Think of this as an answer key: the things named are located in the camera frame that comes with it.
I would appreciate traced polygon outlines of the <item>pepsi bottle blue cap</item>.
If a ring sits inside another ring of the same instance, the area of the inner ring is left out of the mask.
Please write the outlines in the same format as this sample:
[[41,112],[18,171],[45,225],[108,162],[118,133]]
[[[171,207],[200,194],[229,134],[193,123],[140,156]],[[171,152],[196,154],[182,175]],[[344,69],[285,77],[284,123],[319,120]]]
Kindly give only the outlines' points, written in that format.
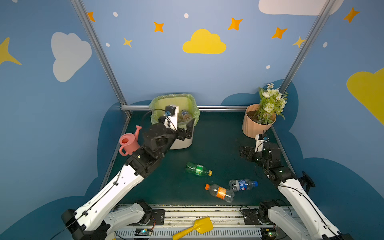
[[249,191],[258,186],[257,181],[250,179],[230,180],[229,187],[233,192]]
[[182,110],[178,117],[178,122],[189,122],[193,118],[192,114],[187,110]]

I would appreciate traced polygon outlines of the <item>green plastic bottle yellow cap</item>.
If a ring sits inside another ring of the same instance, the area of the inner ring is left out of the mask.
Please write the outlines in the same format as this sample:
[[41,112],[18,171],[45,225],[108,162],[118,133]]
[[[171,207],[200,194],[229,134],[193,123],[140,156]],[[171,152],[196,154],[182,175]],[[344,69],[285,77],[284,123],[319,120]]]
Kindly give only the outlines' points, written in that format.
[[192,162],[188,162],[186,164],[186,171],[197,176],[212,176],[213,173],[211,170],[208,170],[205,166],[194,164]]

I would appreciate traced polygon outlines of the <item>clear bottle orange label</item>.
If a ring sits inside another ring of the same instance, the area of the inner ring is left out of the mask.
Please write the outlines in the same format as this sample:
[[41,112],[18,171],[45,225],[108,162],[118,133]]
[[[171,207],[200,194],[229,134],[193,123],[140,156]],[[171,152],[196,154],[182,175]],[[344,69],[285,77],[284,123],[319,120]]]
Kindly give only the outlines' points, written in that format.
[[206,184],[205,190],[209,191],[209,193],[216,198],[224,200],[227,203],[232,203],[234,201],[235,193],[231,190],[220,187],[219,185]]

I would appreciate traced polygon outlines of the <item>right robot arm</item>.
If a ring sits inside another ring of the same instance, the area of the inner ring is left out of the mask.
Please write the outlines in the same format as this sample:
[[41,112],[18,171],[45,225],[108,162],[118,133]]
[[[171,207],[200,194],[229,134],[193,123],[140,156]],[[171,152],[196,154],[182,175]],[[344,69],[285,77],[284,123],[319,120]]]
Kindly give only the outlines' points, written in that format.
[[292,240],[351,240],[320,211],[308,195],[315,187],[312,179],[303,173],[298,178],[288,167],[281,164],[281,151],[274,143],[261,143],[257,148],[240,147],[241,158],[257,163],[266,177],[287,199],[300,218],[300,222],[286,213],[275,200],[261,202],[257,210],[258,222],[275,225]]

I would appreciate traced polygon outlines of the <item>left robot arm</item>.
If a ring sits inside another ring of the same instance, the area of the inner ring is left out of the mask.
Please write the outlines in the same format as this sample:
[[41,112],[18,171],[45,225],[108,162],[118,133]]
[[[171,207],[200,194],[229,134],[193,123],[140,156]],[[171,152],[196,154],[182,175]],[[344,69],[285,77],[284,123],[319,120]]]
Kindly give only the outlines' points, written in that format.
[[143,145],[134,151],[117,175],[86,204],[68,209],[61,219],[74,240],[104,240],[108,235],[131,224],[145,224],[152,208],[143,200],[114,212],[113,208],[161,163],[175,140],[191,139],[194,120],[186,129],[174,130],[172,124],[154,124],[143,133]]

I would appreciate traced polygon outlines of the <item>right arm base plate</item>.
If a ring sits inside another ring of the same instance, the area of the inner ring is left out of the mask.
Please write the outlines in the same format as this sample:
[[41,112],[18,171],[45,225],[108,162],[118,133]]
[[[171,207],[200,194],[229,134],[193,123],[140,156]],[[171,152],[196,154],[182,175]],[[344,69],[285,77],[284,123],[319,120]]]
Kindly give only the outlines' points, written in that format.
[[259,209],[241,208],[240,213],[243,215],[245,225],[266,225],[259,218]]

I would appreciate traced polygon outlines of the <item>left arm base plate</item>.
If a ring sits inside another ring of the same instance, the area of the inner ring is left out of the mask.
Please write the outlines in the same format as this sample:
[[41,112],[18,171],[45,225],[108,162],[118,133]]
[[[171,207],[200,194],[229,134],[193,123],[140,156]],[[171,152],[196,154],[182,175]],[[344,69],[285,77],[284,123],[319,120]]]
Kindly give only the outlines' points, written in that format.
[[145,226],[163,226],[165,221],[165,212],[166,211],[163,209],[154,209],[151,211],[147,211],[144,215],[143,224]]

